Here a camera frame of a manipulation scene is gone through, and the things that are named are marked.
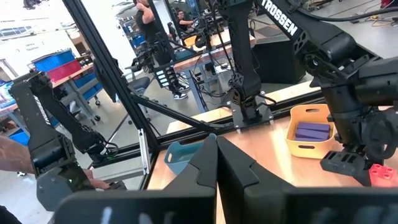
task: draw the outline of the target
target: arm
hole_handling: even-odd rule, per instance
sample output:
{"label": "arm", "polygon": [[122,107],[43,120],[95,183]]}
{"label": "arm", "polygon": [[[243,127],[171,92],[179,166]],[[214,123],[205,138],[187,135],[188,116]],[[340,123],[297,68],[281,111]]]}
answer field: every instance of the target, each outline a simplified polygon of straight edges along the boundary
{"label": "arm", "polygon": [[150,8],[143,7],[142,10],[144,11],[144,15],[142,17],[142,21],[144,22],[144,24],[148,24],[155,20],[154,13]]}
{"label": "arm", "polygon": [[193,21],[183,21],[183,20],[180,20],[180,25],[192,25],[193,24]]}
{"label": "arm", "polygon": [[0,170],[33,174],[29,150],[4,136],[0,136]]}

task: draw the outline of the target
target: floor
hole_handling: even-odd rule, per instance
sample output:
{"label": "floor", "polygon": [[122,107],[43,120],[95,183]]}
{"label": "floor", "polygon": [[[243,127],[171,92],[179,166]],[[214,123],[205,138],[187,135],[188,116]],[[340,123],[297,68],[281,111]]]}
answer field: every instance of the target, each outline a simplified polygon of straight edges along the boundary
{"label": "floor", "polygon": [[[365,11],[366,8],[379,3],[379,0],[343,0],[343,2],[333,1],[329,6],[315,11],[319,16],[331,17],[346,17],[354,13]],[[259,16],[256,19],[271,23],[266,16]],[[351,34],[357,43],[365,46],[374,53],[382,57],[393,57],[397,55],[398,42],[398,27],[382,26],[372,27],[371,23],[364,22],[359,24],[351,24],[349,22],[341,22],[336,24],[341,29]],[[256,29],[264,27],[263,24],[256,23]],[[310,76],[306,76],[303,81],[310,80]],[[281,88],[288,87],[288,85],[265,84],[263,89],[266,92],[275,91]],[[160,89],[156,82],[153,82],[146,95],[150,98],[156,98],[161,103],[165,103],[168,107],[177,110],[187,116],[198,114],[197,105],[193,99],[191,92],[188,92],[188,98],[185,100],[175,101],[171,93],[165,89]],[[95,130],[100,132],[105,138],[109,138],[116,126],[126,115],[126,110],[121,103],[112,103],[104,91],[98,95],[101,100],[101,106],[97,107],[94,102],[93,106],[95,112],[101,116],[101,121],[93,126]],[[213,100],[205,96],[205,101],[208,102],[209,109],[216,108],[219,100]],[[152,118],[152,124],[164,134],[170,122],[174,119],[166,117],[158,112],[149,111]],[[113,138],[119,147],[127,146],[138,141],[137,129],[134,125],[128,125],[127,121],[123,123],[117,135]],[[88,167],[91,160],[87,155],[81,155],[78,151],[76,157],[82,167]],[[108,179],[117,175],[134,172],[141,168],[141,159],[135,158],[129,161],[120,162],[104,168],[95,169],[94,175],[100,179]],[[142,177],[135,177],[133,179],[125,180],[127,187],[131,190],[137,189]],[[46,223],[51,217],[52,213],[46,212],[36,199],[35,195],[35,180],[32,175],[25,177],[16,177],[13,172],[1,172],[0,181],[0,204],[6,206],[22,223]]]}

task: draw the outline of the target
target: person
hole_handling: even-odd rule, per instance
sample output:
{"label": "person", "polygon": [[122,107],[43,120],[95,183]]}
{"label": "person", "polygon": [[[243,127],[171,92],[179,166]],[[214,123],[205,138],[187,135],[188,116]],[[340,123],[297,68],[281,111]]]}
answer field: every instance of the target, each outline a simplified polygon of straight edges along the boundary
{"label": "person", "polygon": [[[0,136],[0,170],[33,174],[34,168],[30,160],[28,148],[7,137]],[[126,189],[121,181],[107,184],[103,180],[94,179],[93,171],[86,169],[83,169],[83,171],[87,175],[91,185],[96,189]],[[0,220],[1,223],[21,224],[21,222],[2,205],[0,205]]]}
{"label": "person", "polygon": [[[134,3],[136,4],[137,8],[137,26],[144,34],[145,41],[148,44],[153,44],[154,42],[158,41],[156,35],[160,32],[160,30],[156,26],[155,16],[149,7],[148,0],[134,0]],[[172,59],[168,52],[163,48],[160,48],[155,52],[154,58],[159,65],[165,65]],[[178,77],[176,76],[172,67],[166,68],[166,74],[169,78],[168,88],[173,93],[174,99],[182,100],[186,98],[188,95],[182,92],[188,91],[190,87],[180,84]]]}
{"label": "person", "polygon": [[177,23],[181,30],[184,32],[193,32],[193,21],[186,21],[184,19],[185,13],[181,9],[177,11]]}

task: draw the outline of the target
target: red block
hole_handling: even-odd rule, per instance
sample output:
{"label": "red block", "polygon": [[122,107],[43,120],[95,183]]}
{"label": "red block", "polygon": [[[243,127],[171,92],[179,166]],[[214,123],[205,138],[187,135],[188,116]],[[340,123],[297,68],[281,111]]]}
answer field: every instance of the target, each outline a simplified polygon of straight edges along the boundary
{"label": "red block", "polygon": [[397,171],[390,167],[373,164],[369,169],[372,187],[397,187]]}

